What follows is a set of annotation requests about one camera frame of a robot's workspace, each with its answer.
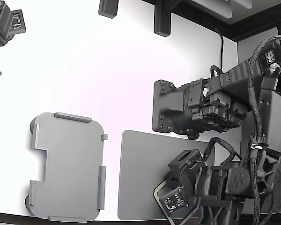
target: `wire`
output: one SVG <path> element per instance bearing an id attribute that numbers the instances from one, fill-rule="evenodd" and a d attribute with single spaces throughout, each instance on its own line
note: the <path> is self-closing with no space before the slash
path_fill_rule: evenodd
<path id="1" fill-rule="evenodd" d="M 211 68 L 210 68 L 210 75 L 211 75 L 211 78 L 214 75 L 214 72 L 216 71 L 217 72 L 217 75 L 221 75 L 223 74 L 223 50 L 224 50 L 224 37 L 223 35 L 220 33 L 220 31 L 217 29 L 217 28 L 214 28 L 213 29 L 220 35 L 221 37 L 221 55 L 220 55 L 220 68 L 218 68 L 217 66 L 215 65 L 212 65 Z"/>
<path id="2" fill-rule="evenodd" d="M 224 37 L 223 35 L 220 33 L 220 31 L 217 28 L 213 29 L 220 35 L 221 37 L 221 62 L 220 62 L 220 69 L 223 70 L 223 51 L 224 51 Z"/>
<path id="3" fill-rule="evenodd" d="M 254 54 L 252 56 L 251 62 L 250 62 L 250 68 L 249 68 L 249 101 L 250 106 L 253 111 L 253 115 L 256 119 L 256 127 L 257 127 L 257 138 L 262 138 L 262 123 L 261 123 L 261 117 L 258 110 L 258 104 L 256 100 L 255 95 L 255 89 L 254 89 L 254 76 L 255 76 L 255 65 L 256 61 L 258 59 L 258 56 L 260 55 L 260 52 L 264 49 L 264 47 L 273 41 L 281 41 L 281 35 L 274 35 L 271 37 L 268 37 L 264 41 L 262 41 L 254 51 Z"/>
<path id="4" fill-rule="evenodd" d="M 184 171 L 192 164 L 192 163 L 204 163 L 208 160 L 212 149 L 214 148 L 214 145 L 218 143 L 220 144 L 222 147 L 224 147 L 226 150 L 228 150 L 228 152 L 230 153 L 229 157 L 224 160 L 221 165 L 225 165 L 227 163 L 232 162 L 232 160 L 234 159 L 235 156 L 237 156 L 240 160 L 242 160 L 242 157 L 234 150 L 234 148 L 226 141 L 224 141 L 223 139 L 219 138 L 219 137 L 213 137 L 210 139 L 207 148 L 205 149 L 204 153 L 203 153 L 203 158 L 199 159 L 199 160 L 194 160 L 194 161 L 189 161 L 186 163 L 186 165 L 184 165 L 184 167 L 182 168 L 180 175 L 179 175 L 179 183 L 181 185 L 182 183 L 182 175 L 184 173 Z"/>
<path id="5" fill-rule="evenodd" d="M 265 48 L 266 45 L 268 45 L 270 42 L 273 41 L 281 41 L 281 35 L 274 35 L 271 37 L 268 37 L 264 41 L 262 41 L 257 48 L 254 51 L 254 54 L 252 56 L 250 67 L 249 67 L 249 81 L 248 81 L 248 92 L 249 92 L 249 101 L 250 106 L 253 112 L 254 116 L 254 128 L 252 137 L 254 141 L 259 142 L 262 140 L 263 132 L 262 132 L 262 121 L 261 116 L 258 110 L 258 103 L 256 100 L 255 95 L 255 89 L 254 89 L 254 76 L 255 76 L 255 64 L 256 61 L 261 53 L 261 51 Z M 253 225 L 256 225 L 259 222 L 260 217 L 260 202 L 259 202 L 259 190 L 257 186 L 257 178 L 256 178 L 256 158 L 251 159 L 251 185 L 253 189 L 253 197 L 254 197 L 254 220 Z M 275 191 L 272 192 L 272 207 L 274 207 L 274 201 L 275 201 Z"/>
<path id="6" fill-rule="evenodd" d="M 254 219 L 252 225 L 257 225 L 260 217 L 260 198 L 256 178 L 256 158 L 251 158 L 251 186 L 254 198 Z"/>
<path id="7" fill-rule="evenodd" d="M 271 218 L 274 209 L 275 209 L 275 200 L 276 200 L 276 190 L 275 190 L 275 186 L 272 189 L 272 193 L 271 193 L 271 206 L 270 206 L 270 210 L 268 212 L 268 214 L 266 215 L 266 217 L 260 222 L 259 225 L 266 225 L 266 223 L 268 222 L 268 220 Z"/>

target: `white table surface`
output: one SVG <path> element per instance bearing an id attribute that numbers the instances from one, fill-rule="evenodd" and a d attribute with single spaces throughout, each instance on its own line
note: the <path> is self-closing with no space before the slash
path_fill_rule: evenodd
<path id="1" fill-rule="evenodd" d="M 171 35 L 158 36 L 154 7 L 140 0 L 120 0 L 115 19 L 99 16 L 99 0 L 6 2 L 23 10 L 27 33 L 0 48 L 0 213 L 30 216 L 24 199 L 30 180 L 44 177 L 44 154 L 30 148 L 29 125 L 44 112 L 63 112 L 91 117 L 109 134 L 105 210 L 97 220 L 118 220 L 123 131 L 154 133 L 154 82 L 178 87 L 208 78 L 219 62 L 218 35 L 172 15 Z M 224 70 L 237 64 L 237 44 L 225 39 Z M 240 129 L 200 140 L 214 135 L 239 150 Z M 225 156 L 216 149 L 216 164 Z"/>

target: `gray plastic board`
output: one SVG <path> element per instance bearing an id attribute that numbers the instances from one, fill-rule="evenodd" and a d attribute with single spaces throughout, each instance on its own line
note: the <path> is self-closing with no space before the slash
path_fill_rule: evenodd
<path id="1" fill-rule="evenodd" d="M 183 150 L 205 150 L 208 143 L 127 130 L 122 136 L 118 217 L 121 220 L 166 219 L 154 199 L 170 163 Z M 214 164 L 214 151 L 207 162 Z"/>
<path id="2" fill-rule="evenodd" d="M 104 209 L 102 126 L 91 118 L 43 113 L 30 125 L 32 148 L 46 151 L 44 181 L 30 181 L 27 209 L 36 217 L 86 223 Z"/>

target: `black mount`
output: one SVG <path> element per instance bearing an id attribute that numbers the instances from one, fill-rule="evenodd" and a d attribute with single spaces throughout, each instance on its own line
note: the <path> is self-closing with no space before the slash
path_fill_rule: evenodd
<path id="1" fill-rule="evenodd" d="M 235 42 L 271 28 L 278 27 L 278 30 L 280 30 L 281 26 L 281 4 L 229 25 L 182 0 L 142 1 L 155 6 L 154 33 L 163 37 L 170 35 L 171 13 L 177 14 L 212 31 L 216 28 L 224 37 Z M 114 18 L 117 12 L 118 0 L 100 0 L 100 15 Z"/>

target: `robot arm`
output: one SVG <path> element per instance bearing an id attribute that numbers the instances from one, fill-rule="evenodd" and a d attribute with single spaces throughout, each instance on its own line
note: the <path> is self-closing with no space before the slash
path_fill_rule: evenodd
<path id="1" fill-rule="evenodd" d="M 15 35 L 25 32 L 22 10 L 11 11 L 8 5 L 0 0 L 0 47 L 5 46 Z"/>
<path id="2" fill-rule="evenodd" d="M 241 126 L 251 110 L 255 118 L 246 155 L 237 155 L 241 162 L 233 161 L 236 154 L 229 144 L 212 138 L 203 156 L 198 150 L 186 150 L 169 164 L 161 186 L 173 190 L 161 197 L 155 191 L 155 198 L 171 224 L 179 211 L 193 208 L 181 224 L 200 212 L 200 224 L 237 225 L 246 198 L 255 201 L 253 224 L 257 224 L 264 199 L 272 194 L 274 201 L 281 157 L 281 46 L 275 40 L 281 41 L 281 36 L 265 40 L 252 58 L 226 73 L 212 67 L 209 79 L 179 88 L 155 82 L 152 129 L 156 132 L 175 132 L 194 140 L 205 131 L 227 132 Z M 206 166 L 204 159 L 215 143 L 229 150 L 230 157 L 221 166 Z M 273 210 L 274 204 L 266 219 Z"/>

